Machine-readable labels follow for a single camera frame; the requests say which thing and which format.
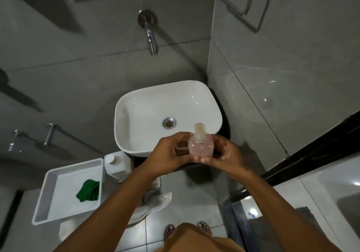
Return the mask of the person's right hand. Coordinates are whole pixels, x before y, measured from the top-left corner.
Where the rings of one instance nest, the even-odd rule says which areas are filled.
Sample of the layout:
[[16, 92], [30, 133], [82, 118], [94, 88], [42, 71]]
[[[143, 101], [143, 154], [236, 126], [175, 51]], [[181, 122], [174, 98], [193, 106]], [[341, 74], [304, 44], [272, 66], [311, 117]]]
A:
[[249, 166], [246, 165], [240, 149], [236, 144], [220, 135], [213, 135], [214, 149], [220, 153], [220, 156], [214, 157], [221, 159], [222, 166], [212, 166], [222, 170], [228, 177], [241, 183], [245, 173], [249, 171]]

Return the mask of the person's left hand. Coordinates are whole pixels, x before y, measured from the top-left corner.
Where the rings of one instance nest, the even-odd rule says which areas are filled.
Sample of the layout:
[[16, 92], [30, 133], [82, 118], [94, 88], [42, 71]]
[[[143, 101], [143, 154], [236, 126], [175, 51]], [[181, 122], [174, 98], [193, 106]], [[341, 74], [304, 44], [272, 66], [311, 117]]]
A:
[[191, 154], [176, 153], [176, 148], [187, 145], [190, 136], [190, 132], [178, 132], [161, 138], [144, 162], [149, 173], [156, 177], [164, 176], [192, 163], [194, 157]]

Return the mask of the pink soap pump bottle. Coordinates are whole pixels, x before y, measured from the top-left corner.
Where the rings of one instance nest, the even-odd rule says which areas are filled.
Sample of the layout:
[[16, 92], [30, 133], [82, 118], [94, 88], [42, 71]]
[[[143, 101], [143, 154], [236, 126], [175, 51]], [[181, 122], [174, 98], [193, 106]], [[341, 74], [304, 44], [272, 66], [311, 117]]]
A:
[[201, 158], [212, 157], [214, 152], [213, 135], [206, 132], [204, 123], [196, 123], [194, 133], [187, 141], [189, 154], [193, 156], [195, 163], [200, 163]]

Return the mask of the person's left forearm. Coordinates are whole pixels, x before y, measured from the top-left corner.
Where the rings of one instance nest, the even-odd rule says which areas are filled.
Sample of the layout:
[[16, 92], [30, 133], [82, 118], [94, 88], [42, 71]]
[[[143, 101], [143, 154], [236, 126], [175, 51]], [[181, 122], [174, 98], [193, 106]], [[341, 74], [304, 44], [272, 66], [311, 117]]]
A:
[[172, 169], [148, 159], [53, 252], [115, 252], [134, 210], [156, 180]]

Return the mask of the person's right forearm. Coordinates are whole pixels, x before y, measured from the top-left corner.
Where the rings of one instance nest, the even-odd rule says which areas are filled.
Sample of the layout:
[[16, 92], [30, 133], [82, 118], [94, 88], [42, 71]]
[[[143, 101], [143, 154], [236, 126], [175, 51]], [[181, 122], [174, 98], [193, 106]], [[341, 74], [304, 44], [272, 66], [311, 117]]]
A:
[[230, 175], [242, 184], [253, 197], [284, 252], [341, 252], [271, 185], [251, 169], [246, 167], [230, 168]]

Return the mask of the white towel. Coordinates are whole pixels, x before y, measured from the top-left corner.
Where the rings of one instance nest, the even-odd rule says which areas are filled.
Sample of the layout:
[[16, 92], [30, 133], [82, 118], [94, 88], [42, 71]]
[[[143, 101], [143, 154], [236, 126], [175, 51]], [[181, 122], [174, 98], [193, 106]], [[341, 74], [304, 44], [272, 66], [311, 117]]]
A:
[[[158, 212], [169, 205], [172, 200], [172, 193], [162, 193], [160, 191], [161, 178], [158, 177], [150, 186], [142, 198], [141, 203], [132, 214], [127, 227], [132, 227], [143, 221], [149, 214]], [[60, 223], [58, 237], [63, 242], [70, 236], [91, 214], [78, 214], [73, 218], [63, 219]]]

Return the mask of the white ceramic wash basin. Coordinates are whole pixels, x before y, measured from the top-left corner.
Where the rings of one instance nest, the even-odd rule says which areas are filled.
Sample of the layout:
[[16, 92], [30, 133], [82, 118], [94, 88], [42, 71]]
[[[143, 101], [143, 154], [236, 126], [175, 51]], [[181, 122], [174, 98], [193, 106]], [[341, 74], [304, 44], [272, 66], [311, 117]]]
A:
[[[168, 117], [177, 121], [171, 130], [162, 125]], [[219, 107], [204, 83], [188, 80], [142, 88], [117, 102], [115, 141], [127, 154], [147, 157], [160, 138], [194, 132], [195, 124], [200, 122], [210, 134], [217, 134], [223, 123]]]

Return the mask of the person's sandalled foot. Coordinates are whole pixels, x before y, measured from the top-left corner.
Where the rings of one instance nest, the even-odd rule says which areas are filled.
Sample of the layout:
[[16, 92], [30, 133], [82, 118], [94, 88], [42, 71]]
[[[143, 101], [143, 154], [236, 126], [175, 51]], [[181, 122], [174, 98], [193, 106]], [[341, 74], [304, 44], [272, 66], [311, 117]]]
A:
[[199, 221], [197, 223], [197, 227], [201, 232], [204, 232], [204, 233], [206, 233], [207, 235], [209, 235], [211, 237], [213, 236], [211, 228], [209, 227], [209, 225], [206, 222]]
[[171, 237], [173, 232], [176, 230], [176, 227], [172, 224], [169, 224], [165, 227], [164, 233], [163, 233], [163, 240], [167, 240]]

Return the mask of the white plastic bottle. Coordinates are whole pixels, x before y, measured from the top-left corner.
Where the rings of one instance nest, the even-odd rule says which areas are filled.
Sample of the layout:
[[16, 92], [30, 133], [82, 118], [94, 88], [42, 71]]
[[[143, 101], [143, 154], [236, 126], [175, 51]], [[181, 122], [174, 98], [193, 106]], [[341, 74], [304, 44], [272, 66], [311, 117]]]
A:
[[131, 174], [133, 163], [125, 152], [117, 151], [105, 155], [104, 167], [109, 176], [115, 178], [118, 182], [123, 182]]

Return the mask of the person's left sandalled foot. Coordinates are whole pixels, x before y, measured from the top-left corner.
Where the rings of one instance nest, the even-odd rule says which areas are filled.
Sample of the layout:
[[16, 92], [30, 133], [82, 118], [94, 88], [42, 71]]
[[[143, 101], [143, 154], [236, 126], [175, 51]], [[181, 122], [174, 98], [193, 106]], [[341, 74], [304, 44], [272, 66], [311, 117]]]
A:
[[163, 233], [163, 240], [167, 240], [171, 237], [173, 232], [176, 230], [176, 227], [172, 224], [169, 224], [165, 227], [164, 233]]

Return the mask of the person's tan clothing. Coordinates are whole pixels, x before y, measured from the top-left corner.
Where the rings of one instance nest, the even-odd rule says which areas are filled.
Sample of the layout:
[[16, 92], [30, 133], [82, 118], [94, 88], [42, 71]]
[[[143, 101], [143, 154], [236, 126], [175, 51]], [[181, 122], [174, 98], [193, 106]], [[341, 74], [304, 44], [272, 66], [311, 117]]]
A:
[[209, 236], [197, 224], [182, 223], [156, 252], [245, 252], [230, 238]]

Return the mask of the green folded cloth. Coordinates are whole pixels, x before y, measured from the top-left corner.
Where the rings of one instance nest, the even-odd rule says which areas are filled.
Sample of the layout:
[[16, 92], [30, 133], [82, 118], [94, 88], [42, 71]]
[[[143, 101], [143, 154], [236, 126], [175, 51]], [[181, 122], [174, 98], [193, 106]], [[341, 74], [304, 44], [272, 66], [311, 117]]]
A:
[[97, 201], [99, 199], [100, 182], [88, 179], [83, 183], [82, 188], [76, 194], [80, 202]]

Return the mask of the metal shower door frame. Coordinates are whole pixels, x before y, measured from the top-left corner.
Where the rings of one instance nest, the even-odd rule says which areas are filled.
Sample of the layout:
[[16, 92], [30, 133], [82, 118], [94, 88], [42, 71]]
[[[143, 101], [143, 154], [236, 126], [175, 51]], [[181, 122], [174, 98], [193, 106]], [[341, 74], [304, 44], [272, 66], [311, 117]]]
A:
[[241, 200], [249, 193], [229, 197], [218, 204], [227, 236], [245, 252], [260, 252]]

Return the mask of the chrome wall faucet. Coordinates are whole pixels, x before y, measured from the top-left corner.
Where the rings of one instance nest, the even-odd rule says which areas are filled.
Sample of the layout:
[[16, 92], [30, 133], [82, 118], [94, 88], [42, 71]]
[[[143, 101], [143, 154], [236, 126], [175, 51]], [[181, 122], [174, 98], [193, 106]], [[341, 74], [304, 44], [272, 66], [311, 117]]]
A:
[[146, 33], [147, 47], [152, 56], [158, 55], [159, 46], [155, 40], [154, 30], [158, 25], [158, 18], [152, 10], [140, 10], [137, 23]]

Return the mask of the chrome shelf bracket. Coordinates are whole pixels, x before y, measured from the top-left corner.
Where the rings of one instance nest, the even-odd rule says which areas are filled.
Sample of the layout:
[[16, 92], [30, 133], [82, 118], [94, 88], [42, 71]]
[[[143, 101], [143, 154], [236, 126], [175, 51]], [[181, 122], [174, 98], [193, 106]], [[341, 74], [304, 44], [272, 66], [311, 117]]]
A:
[[57, 124], [48, 123], [47, 126], [49, 127], [46, 139], [43, 143], [44, 146], [50, 146], [56, 131], [61, 130], [61, 127]]

